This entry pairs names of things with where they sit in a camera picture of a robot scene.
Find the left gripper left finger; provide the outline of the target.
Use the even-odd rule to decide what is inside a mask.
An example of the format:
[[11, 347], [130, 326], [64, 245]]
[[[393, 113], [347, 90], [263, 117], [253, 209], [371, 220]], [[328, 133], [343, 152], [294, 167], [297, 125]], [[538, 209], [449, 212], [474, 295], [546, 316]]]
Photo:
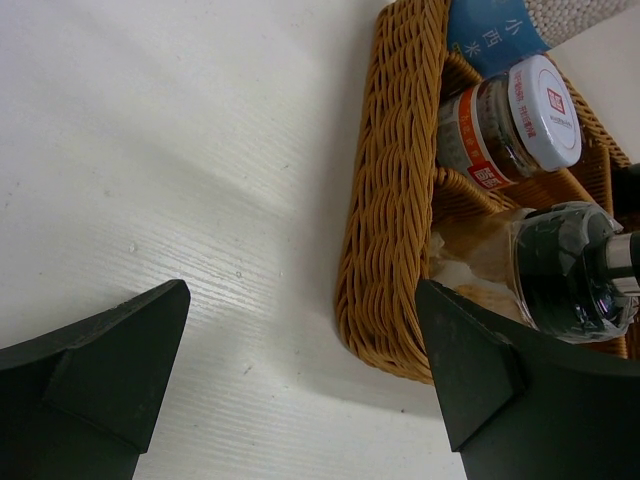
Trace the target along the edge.
[[170, 280], [1, 351], [4, 479], [130, 479], [150, 446], [190, 305]]

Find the silver lid blue jar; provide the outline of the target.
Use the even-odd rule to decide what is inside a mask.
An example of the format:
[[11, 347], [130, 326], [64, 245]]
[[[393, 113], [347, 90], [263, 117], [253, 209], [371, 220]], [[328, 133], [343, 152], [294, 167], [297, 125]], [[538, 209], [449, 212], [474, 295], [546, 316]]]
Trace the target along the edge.
[[481, 77], [491, 77], [638, 5], [626, 0], [453, 0], [447, 51]]

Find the white lid sauce jar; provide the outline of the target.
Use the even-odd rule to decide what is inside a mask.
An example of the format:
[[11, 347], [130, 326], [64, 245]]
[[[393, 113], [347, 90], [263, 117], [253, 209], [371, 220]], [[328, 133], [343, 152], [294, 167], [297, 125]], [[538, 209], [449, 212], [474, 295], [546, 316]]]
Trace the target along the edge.
[[436, 139], [439, 166], [486, 191], [570, 168], [583, 144], [568, 87], [543, 55], [446, 100]]

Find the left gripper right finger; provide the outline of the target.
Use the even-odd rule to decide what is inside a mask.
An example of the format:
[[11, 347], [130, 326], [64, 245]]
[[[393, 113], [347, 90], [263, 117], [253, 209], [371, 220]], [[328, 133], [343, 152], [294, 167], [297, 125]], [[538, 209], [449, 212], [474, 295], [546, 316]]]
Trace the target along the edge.
[[639, 365], [559, 341], [422, 280], [416, 310], [470, 479], [635, 479]]

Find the black cap pepper grinder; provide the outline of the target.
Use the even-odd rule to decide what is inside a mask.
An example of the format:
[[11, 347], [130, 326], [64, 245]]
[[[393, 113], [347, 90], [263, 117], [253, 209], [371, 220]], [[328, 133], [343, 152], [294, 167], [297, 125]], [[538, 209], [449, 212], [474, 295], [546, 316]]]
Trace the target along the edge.
[[593, 203], [452, 221], [428, 258], [433, 280], [571, 344], [623, 336], [639, 308], [639, 234]]

